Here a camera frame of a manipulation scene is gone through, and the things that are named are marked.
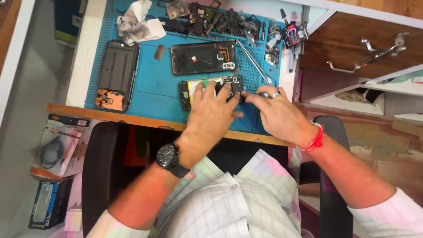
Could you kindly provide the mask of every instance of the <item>wooden drawer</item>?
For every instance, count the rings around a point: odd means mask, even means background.
[[[300,67],[333,72],[326,63],[331,61],[334,68],[353,70],[354,64],[378,53],[370,52],[361,43],[362,38],[374,49],[385,50],[395,45],[395,37],[402,32],[409,33],[406,50],[397,56],[384,55],[350,74],[353,76],[372,79],[423,64],[423,29],[336,12],[305,43]]]

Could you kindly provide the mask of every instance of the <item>smartphone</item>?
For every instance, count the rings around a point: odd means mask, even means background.
[[[174,75],[234,71],[235,41],[176,44],[170,47]]]
[[[126,111],[130,107],[139,53],[139,43],[107,42],[97,85],[98,108]]]
[[[183,110],[189,111],[194,103],[194,92],[197,84],[203,82],[203,93],[209,81],[214,80],[217,82],[214,88],[214,96],[219,94],[225,83],[231,85],[231,91],[229,92],[227,101],[230,100],[236,92],[243,92],[244,85],[242,83],[242,77],[240,75],[213,77],[213,78],[202,78],[196,80],[186,80],[179,82],[179,97],[181,99],[181,107]],[[239,98],[239,103],[244,102],[244,98]]]

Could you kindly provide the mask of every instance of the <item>watch face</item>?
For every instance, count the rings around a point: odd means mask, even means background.
[[[157,152],[157,164],[161,167],[166,168],[169,164],[172,163],[173,158],[175,157],[175,149],[172,145],[167,144],[159,149]]]

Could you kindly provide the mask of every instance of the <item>left hand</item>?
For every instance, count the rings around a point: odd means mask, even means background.
[[[237,92],[226,102],[231,91],[230,84],[225,83],[216,97],[214,97],[215,86],[216,81],[209,81],[204,96],[203,83],[199,83],[195,89],[194,104],[188,116],[187,128],[175,142],[180,147],[180,157],[183,157],[184,153],[195,153],[190,157],[201,160],[226,134],[231,123],[236,118],[244,116],[242,112],[234,111],[240,93]]]

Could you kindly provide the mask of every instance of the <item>silver ring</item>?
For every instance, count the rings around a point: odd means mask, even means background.
[[[280,96],[280,92],[278,90],[276,90],[276,92],[274,94],[272,94],[270,96],[270,98],[275,98],[275,97],[279,97]]]

